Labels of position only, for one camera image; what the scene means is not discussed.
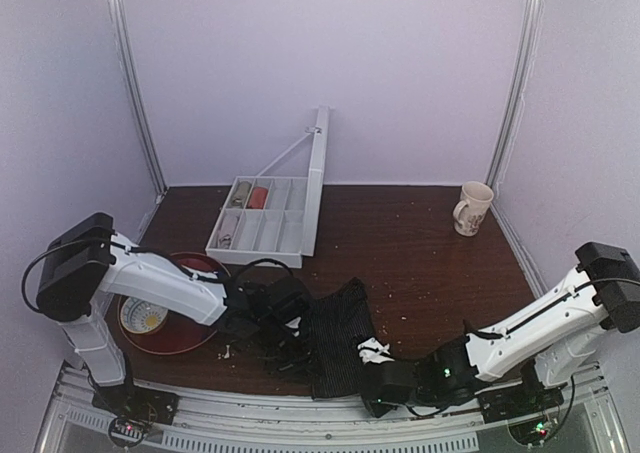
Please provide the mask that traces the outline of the black striped underwear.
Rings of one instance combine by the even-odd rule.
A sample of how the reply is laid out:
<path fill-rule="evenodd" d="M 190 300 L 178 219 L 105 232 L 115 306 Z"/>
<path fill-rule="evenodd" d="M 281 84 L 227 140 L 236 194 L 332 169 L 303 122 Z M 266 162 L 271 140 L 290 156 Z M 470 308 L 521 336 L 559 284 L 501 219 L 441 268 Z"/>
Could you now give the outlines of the black striped underwear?
<path fill-rule="evenodd" d="M 353 277 L 319 299 L 303 290 L 300 301 L 294 359 L 296 371 L 310 385 L 311 397 L 357 394 L 363 371 L 357 346 L 376 336 L 365 284 Z"/>

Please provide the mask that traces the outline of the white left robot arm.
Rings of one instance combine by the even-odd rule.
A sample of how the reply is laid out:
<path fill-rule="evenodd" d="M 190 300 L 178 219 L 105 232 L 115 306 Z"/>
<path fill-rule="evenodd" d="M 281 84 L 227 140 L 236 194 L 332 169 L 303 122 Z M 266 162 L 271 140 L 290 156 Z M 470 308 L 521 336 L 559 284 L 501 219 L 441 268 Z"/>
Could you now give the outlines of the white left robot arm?
<path fill-rule="evenodd" d="M 53 240 L 25 269 L 42 269 L 34 299 L 25 305 L 56 322 L 100 387 L 120 387 L 132 374 L 116 346 L 96 296 L 142 300 L 249 339 L 278 373 L 303 375 L 312 363 L 312 297 L 291 269 L 270 284 L 246 280 L 255 260 L 232 274 L 197 271 L 170 255 L 117 233 L 113 219 L 95 213 Z"/>

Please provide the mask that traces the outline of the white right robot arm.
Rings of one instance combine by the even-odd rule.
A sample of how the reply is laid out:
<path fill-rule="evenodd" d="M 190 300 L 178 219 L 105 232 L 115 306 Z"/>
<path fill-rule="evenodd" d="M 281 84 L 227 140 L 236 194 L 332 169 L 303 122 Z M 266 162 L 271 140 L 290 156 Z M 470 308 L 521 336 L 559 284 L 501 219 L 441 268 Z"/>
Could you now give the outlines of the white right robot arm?
<path fill-rule="evenodd" d="M 464 405 L 514 369 L 537 393 L 565 385 L 610 331 L 639 327 L 639 268 L 620 247 L 588 242 L 577 265 L 546 294 L 493 325 L 461 336 L 418 360 L 401 360 L 371 337 L 358 346 L 360 397 L 375 418 L 404 407 L 432 415 Z"/>

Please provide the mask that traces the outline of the round red tray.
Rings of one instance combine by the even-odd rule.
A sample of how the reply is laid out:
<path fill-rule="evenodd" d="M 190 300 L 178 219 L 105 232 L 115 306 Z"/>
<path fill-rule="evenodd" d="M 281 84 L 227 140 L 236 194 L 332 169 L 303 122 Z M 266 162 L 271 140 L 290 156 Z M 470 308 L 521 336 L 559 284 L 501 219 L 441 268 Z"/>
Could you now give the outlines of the round red tray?
<path fill-rule="evenodd" d="M 217 260 L 202 253 L 180 252 L 172 254 L 182 266 L 207 273 L 229 275 L 228 269 Z M 217 333 L 214 325 L 198 324 L 175 312 L 169 312 L 164 322 L 154 331 L 137 334 L 128 331 L 121 321 L 121 313 L 129 297 L 118 301 L 118 326 L 126 340 L 136 349 L 156 356 L 173 356 L 187 353 L 208 342 Z"/>

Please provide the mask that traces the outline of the white compartment organizer box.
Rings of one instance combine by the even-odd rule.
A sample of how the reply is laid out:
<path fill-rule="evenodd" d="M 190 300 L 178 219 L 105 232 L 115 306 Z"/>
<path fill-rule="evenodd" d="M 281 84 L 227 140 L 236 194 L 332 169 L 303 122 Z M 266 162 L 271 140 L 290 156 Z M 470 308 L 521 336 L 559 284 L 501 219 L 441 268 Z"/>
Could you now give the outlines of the white compartment organizer box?
<path fill-rule="evenodd" d="M 320 106 L 315 124 L 301 138 L 274 158 L 255 176 L 234 179 L 218 219 L 205 246 L 205 253 L 224 264 L 244 265 L 260 258 L 272 258 L 295 269 L 315 252 L 321 198 L 324 185 L 331 109 Z M 310 144 L 307 172 L 301 176 L 271 176 L 269 173 L 305 143 Z M 253 187 L 269 190 L 263 209 L 230 208 L 236 185 L 250 181 Z M 215 247 L 216 234 L 226 213 L 240 216 L 230 249 Z"/>

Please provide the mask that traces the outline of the grey folded cloth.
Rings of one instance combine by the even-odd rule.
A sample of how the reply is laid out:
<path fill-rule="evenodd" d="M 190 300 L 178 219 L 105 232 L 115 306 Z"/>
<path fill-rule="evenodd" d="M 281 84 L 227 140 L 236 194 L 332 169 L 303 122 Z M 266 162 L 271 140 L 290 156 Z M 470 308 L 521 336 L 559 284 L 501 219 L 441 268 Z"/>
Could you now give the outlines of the grey folded cloth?
<path fill-rule="evenodd" d="M 215 247 L 217 249 L 230 249 L 240 216 L 235 213 L 226 213 L 219 225 Z"/>

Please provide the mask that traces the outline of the red rolled cloth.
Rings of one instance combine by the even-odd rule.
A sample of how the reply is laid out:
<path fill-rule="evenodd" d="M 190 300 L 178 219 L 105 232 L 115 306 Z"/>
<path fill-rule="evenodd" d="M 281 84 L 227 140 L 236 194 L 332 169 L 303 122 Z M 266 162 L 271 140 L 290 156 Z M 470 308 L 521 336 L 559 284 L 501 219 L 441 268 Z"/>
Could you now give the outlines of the red rolled cloth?
<path fill-rule="evenodd" d="M 263 209 L 266 205 L 268 194 L 269 190 L 266 187 L 254 187 L 251 191 L 246 208 L 256 210 Z"/>

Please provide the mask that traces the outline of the beige rolled cloth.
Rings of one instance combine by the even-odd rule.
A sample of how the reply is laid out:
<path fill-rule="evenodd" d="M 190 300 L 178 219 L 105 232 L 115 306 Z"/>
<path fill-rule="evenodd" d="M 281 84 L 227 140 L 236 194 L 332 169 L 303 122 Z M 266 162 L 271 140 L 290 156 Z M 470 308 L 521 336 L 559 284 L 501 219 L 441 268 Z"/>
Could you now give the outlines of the beige rolled cloth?
<path fill-rule="evenodd" d="M 230 208 L 244 209 L 251 194 L 253 183 L 250 181 L 240 181 L 232 191 L 228 206 Z"/>

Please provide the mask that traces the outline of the blue patterned bowl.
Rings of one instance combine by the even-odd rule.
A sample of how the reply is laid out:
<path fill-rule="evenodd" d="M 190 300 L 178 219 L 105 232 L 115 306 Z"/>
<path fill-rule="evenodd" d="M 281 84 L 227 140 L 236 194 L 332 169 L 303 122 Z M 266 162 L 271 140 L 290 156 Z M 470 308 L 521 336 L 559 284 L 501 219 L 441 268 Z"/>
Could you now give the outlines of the blue patterned bowl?
<path fill-rule="evenodd" d="M 125 331 L 134 335 L 157 332 L 166 322 L 169 310 L 136 298 L 127 298 L 121 306 L 119 321 Z"/>

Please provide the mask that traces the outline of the cream floral mug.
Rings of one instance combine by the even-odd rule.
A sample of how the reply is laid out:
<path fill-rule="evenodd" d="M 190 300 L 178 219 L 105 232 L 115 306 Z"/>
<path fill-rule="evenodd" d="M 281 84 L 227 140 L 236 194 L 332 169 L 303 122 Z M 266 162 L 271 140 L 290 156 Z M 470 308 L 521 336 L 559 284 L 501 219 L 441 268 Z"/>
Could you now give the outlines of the cream floral mug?
<path fill-rule="evenodd" d="M 464 183 L 459 201 L 452 212 L 455 231 L 465 237 L 475 236 L 493 199 L 494 192 L 488 185 L 477 181 Z"/>

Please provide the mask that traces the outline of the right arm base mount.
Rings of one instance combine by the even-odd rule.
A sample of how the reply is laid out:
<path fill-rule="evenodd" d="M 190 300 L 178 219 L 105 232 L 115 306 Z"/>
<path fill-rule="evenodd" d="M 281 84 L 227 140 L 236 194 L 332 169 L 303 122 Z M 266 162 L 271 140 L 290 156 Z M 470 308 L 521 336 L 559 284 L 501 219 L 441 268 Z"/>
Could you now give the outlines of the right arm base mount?
<path fill-rule="evenodd" d="M 485 390 L 478 400 L 485 424 L 507 421 L 512 440 L 528 449 L 544 447 L 565 426 L 576 398 L 574 376 L 568 383 L 545 387 L 537 379 L 535 361 L 521 368 L 522 382 Z"/>

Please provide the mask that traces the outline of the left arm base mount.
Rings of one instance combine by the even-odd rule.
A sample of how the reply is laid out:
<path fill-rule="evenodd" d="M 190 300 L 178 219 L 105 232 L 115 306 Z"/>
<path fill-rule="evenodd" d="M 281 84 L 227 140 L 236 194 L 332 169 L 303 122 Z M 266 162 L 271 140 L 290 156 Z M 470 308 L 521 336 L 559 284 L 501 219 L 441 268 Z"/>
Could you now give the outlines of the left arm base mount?
<path fill-rule="evenodd" d="M 134 383 L 130 376 L 115 386 L 103 386 L 92 375 L 92 405 L 113 415 L 107 426 L 107 437 L 125 451 L 140 445 L 156 425 L 173 424 L 179 404 L 175 393 L 146 388 Z"/>

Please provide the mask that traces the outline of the aluminium front rail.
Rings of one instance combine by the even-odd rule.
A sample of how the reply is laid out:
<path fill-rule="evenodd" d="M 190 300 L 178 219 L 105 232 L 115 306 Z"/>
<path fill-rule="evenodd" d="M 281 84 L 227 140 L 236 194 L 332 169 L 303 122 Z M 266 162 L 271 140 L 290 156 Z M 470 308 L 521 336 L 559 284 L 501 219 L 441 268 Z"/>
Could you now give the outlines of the aluminium front rail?
<path fill-rule="evenodd" d="M 313 401 L 173 388 L 171 425 L 156 425 L 136 452 L 627 452 L 614 402 L 596 364 L 575 375 L 565 405 L 548 416 L 564 425 L 543 444 L 516 441 L 517 420 L 487 424 L 474 404 L 432 419 L 396 410 L 371 419 L 356 397 Z"/>

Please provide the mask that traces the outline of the left aluminium frame post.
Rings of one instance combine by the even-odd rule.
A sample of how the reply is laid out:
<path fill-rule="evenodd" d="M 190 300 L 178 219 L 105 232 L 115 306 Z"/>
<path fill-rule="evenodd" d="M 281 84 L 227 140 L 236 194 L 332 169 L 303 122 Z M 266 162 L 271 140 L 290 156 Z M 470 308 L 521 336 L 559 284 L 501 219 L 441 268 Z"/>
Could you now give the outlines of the left aluminium frame post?
<path fill-rule="evenodd" d="M 107 3 L 114 27 L 115 40 L 124 75 L 127 95 L 132 108 L 136 132 L 156 195 L 162 196 L 168 190 L 168 186 L 165 181 L 156 146 L 151 135 L 149 121 L 139 86 L 134 55 L 127 28 L 124 0 L 107 0 Z"/>

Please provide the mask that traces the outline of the aluminium frame post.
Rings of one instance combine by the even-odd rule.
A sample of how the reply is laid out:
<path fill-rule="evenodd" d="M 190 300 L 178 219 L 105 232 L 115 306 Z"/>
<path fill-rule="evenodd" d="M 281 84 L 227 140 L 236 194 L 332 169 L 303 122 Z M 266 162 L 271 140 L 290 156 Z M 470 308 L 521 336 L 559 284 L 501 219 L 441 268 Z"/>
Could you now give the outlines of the aluminium frame post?
<path fill-rule="evenodd" d="M 486 182 L 498 192 L 501 177 L 507 168 L 517 123 L 524 105 L 524 93 L 535 55 L 543 9 L 543 0 L 526 0 L 520 40 L 505 111 L 499 129 Z"/>
<path fill-rule="evenodd" d="M 139 86 L 134 55 L 127 28 L 124 0 L 107 0 L 107 3 L 114 27 L 115 40 L 124 75 L 127 95 L 132 108 L 136 132 L 156 195 L 162 196 L 168 190 L 168 186 L 165 181 L 156 146 L 151 135 L 149 121 Z"/>

